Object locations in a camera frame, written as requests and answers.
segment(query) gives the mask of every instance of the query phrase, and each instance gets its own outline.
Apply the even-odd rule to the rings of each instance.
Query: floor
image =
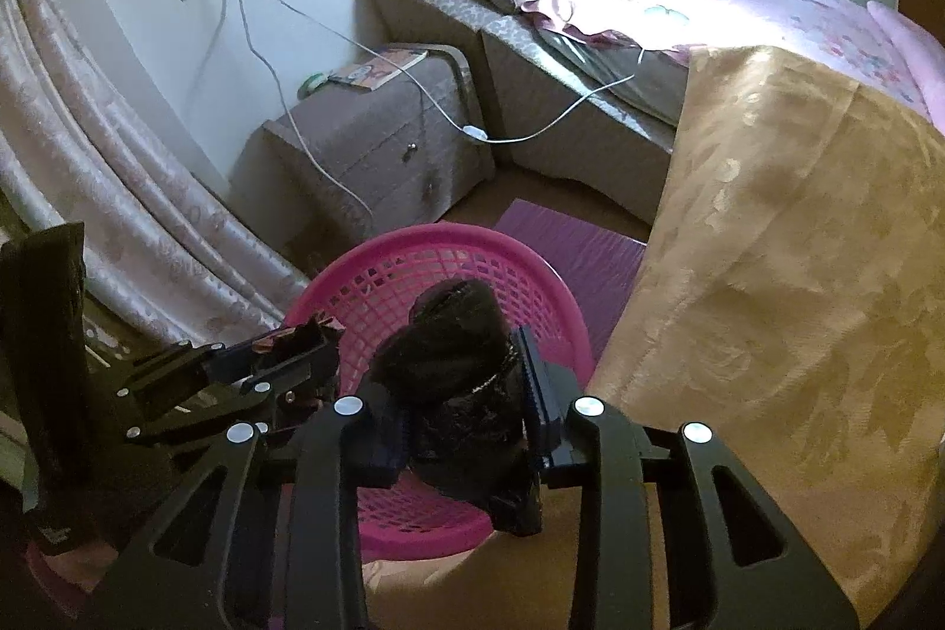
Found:
[[[544,177],[515,166],[502,167],[493,179],[481,183],[444,220],[491,227],[516,199],[569,214],[636,240],[649,240],[649,226],[614,204],[603,193],[573,180]],[[307,276],[315,276],[329,262],[351,248],[348,240],[326,221],[313,221],[286,245],[285,257]]]
[[[498,169],[446,213],[444,220],[491,227],[516,198],[569,214],[636,240],[649,240],[649,225],[614,204],[603,193],[572,180],[556,180],[519,167]]]

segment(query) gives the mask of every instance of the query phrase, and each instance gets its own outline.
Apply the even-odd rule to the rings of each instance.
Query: white electrical cord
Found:
[[[352,39],[352,38],[348,38],[345,34],[342,34],[341,32],[337,32],[334,28],[331,28],[331,27],[329,27],[328,25],[326,25],[324,22],[321,22],[320,20],[315,19],[314,17],[312,17],[312,15],[306,14],[306,13],[303,12],[301,9],[296,9],[296,7],[294,7],[294,6],[293,6],[292,4],[290,4],[288,1],[286,1],[286,0],[276,0],[276,1],[279,1],[279,4],[282,4],[282,6],[285,6],[285,8],[288,9],[288,10],[290,10],[290,12],[294,12],[295,14],[299,15],[301,18],[307,19],[309,22],[315,23],[315,25],[318,25],[318,27],[320,27],[321,29],[323,29],[323,30],[325,30],[325,31],[327,31],[327,32],[330,32],[331,34],[334,34],[334,35],[336,35],[337,37],[339,37],[339,38],[345,40],[346,42],[348,42],[349,44],[351,44],[351,46],[355,46],[355,47],[357,47],[357,48],[360,48],[362,51],[366,51],[368,54],[371,54],[371,55],[374,56],[374,57],[378,57],[378,58],[380,58],[381,60],[383,60],[384,62],[388,63],[389,65],[394,66],[397,70],[400,70],[400,72],[402,72],[403,75],[405,75],[406,77],[408,77],[411,81],[413,81],[414,84],[417,84],[417,86],[419,86],[419,90],[422,91],[425,95],[427,95],[427,98],[430,100],[431,103],[433,103],[433,106],[443,115],[444,119],[446,119],[448,122],[450,122],[450,124],[452,125],[452,127],[455,128],[455,130],[464,133],[466,136],[469,136],[470,138],[474,139],[474,140],[477,141],[477,142],[483,142],[483,143],[488,144],[488,145],[512,145],[512,144],[516,144],[516,143],[518,143],[518,142],[527,142],[527,141],[530,141],[531,139],[537,138],[537,136],[543,135],[545,132],[547,132],[547,131],[548,131],[549,129],[551,129],[553,126],[555,126],[556,124],[558,124],[558,122],[560,122],[561,119],[563,119],[565,116],[567,116],[569,113],[571,113],[575,108],[578,107],[578,105],[581,105],[581,103],[583,103],[584,100],[587,100],[587,98],[593,97],[595,94],[597,94],[597,93],[599,93],[599,92],[602,92],[602,91],[604,91],[604,90],[606,90],[606,89],[611,89],[613,86],[620,86],[620,84],[625,84],[627,81],[630,81],[631,79],[636,78],[636,73],[634,73],[633,75],[627,76],[627,77],[625,77],[625,78],[618,79],[617,81],[611,81],[609,84],[604,84],[603,86],[599,86],[598,89],[594,89],[593,91],[589,91],[589,92],[588,92],[587,94],[585,94],[583,97],[580,97],[580,98],[578,98],[577,100],[575,100],[573,103],[571,103],[571,105],[570,105],[563,113],[561,113],[561,115],[559,115],[559,117],[557,117],[556,119],[554,119],[553,122],[551,122],[550,124],[548,124],[547,126],[541,128],[541,129],[537,130],[537,132],[531,133],[531,134],[528,135],[528,136],[518,136],[518,138],[509,138],[509,139],[492,139],[492,138],[490,138],[490,137],[485,133],[485,131],[484,131],[483,129],[479,128],[478,126],[472,126],[471,124],[467,124],[467,125],[465,125],[465,126],[460,126],[460,124],[458,124],[458,123],[450,116],[449,113],[447,113],[445,110],[443,110],[442,106],[436,101],[436,99],[434,99],[433,95],[430,94],[429,91],[427,91],[426,87],[425,87],[423,84],[421,84],[416,78],[414,78],[413,75],[411,75],[411,73],[410,73],[408,70],[405,70],[405,68],[399,66],[399,65],[398,65],[397,63],[395,63],[395,62],[391,62],[389,59],[387,59],[386,57],[384,57],[382,54],[379,54],[379,53],[377,53],[376,51],[372,50],[372,48],[366,47],[364,44],[361,44],[361,43],[355,41],[355,40]],[[240,1],[240,8],[241,8],[241,10],[242,10],[242,0]],[[249,31],[247,31],[247,40],[249,40]],[[637,59],[637,67],[639,67],[640,62],[643,60],[643,58],[644,58],[644,50],[641,50],[641,51],[640,51],[640,57]],[[272,74],[275,76],[275,71],[272,70],[271,65],[269,65],[268,63],[266,63],[266,66],[269,67],[269,70],[270,70],[270,71],[272,72]],[[280,86],[279,89],[280,89],[280,95],[281,95],[281,94],[282,94],[282,86]],[[312,163],[314,163],[315,166],[317,166],[318,169],[324,174],[325,172],[323,171],[323,169],[321,169],[320,166],[318,166],[317,163],[315,163],[315,158],[312,158],[312,155],[311,155],[311,154],[309,154],[309,158],[310,158],[310,160],[312,161]],[[361,205],[365,205],[364,202],[361,201],[361,199],[358,199],[358,201],[361,202]]]
[[[301,144],[302,151],[305,153],[306,156],[308,156],[308,160],[312,162],[312,165],[315,167],[315,169],[318,169],[318,172],[325,179],[331,182],[340,191],[346,192],[349,196],[351,196],[351,198],[356,200],[356,202],[358,202],[359,205],[361,205],[362,209],[365,210],[365,212],[367,212],[367,216],[369,217],[369,228],[370,228],[370,231],[372,231],[372,235],[373,235],[373,230],[374,230],[373,210],[367,205],[367,203],[365,202],[363,198],[361,198],[361,196],[359,196],[357,193],[351,190],[351,188],[348,188],[341,181],[332,177],[332,175],[329,174],[327,169],[325,169],[323,165],[321,165],[320,163],[318,163],[317,160],[315,160],[315,155],[313,155],[312,151],[309,150],[308,143],[305,141],[305,138],[301,136],[301,131],[299,131],[299,124],[296,123],[295,116],[292,115],[292,111],[289,109],[288,103],[285,100],[285,91],[282,89],[282,80],[279,78],[279,73],[276,72],[276,68],[272,67],[271,62],[269,62],[268,59],[266,59],[266,57],[263,56],[263,54],[260,53],[260,51],[257,50],[257,48],[252,43],[252,35],[249,32],[249,20],[247,19],[247,13],[246,13],[246,4],[243,0],[237,0],[237,1],[239,2],[240,18],[242,18],[243,20],[243,33],[246,34],[246,43],[247,43],[247,46],[249,46],[249,51],[252,52],[253,56],[255,56],[257,60],[259,60],[261,63],[263,63],[263,65],[266,66],[266,69],[272,75],[272,80],[276,81],[276,89],[279,89],[279,100],[282,103],[282,110],[285,110],[285,116],[288,117],[289,123],[291,124],[292,129],[295,131],[296,136],[299,138],[299,144]]]
[[[220,36],[223,33],[223,26],[227,21],[228,5],[229,0],[221,1],[220,17],[216,21],[216,28],[214,28],[214,32],[210,37],[210,43],[207,45],[207,51],[204,53],[203,59],[200,60],[200,65],[197,66],[194,79],[191,81],[190,86],[187,87],[187,95],[183,100],[183,116],[188,120],[188,122],[194,103],[197,101],[197,91],[200,90],[200,82],[203,81],[204,73],[206,73],[207,67],[210,65],[210,59],[214,56],[216,45],[219,43]]]

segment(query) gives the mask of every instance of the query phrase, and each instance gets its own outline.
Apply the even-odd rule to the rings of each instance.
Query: magazine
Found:
[[[375,57],[362,65],[348,65],[332,73],[331,80],[373,91],[400,75],[400,70],[395,65],[407,70],[421,61],[426,56],[426,51],[418,48],[386,48],[380,54],[390,62]]]

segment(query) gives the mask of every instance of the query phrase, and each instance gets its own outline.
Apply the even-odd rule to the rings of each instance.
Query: gold bedspread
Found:
[[[644,424],[711,425],[863,625],[940,520],[944,208],[945,138],[918,114],[776,48],[701,51],[639,284],[589,388]],[[578,496],[545,499],[540,536],[366,567],[372,618],[563,630]]]

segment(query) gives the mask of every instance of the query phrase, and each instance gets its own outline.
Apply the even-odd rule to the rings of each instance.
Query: pink laundry basket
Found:
[[[538,254],[483,227],[427,224],[363,243],[312,281],[285,323],[299,325],[325,311],[345,325],[340,378],[342,394],[351,394],[378,345],[408,323],[417,297],[451,276],[488,281],[510,325],[529,325],[542,357],[587,384],[594,358],[575,298]],[[365,561],[452,556],[493,531],[484,512],[441,496],[408,472],[390,490],[361,489],[358,515]]]

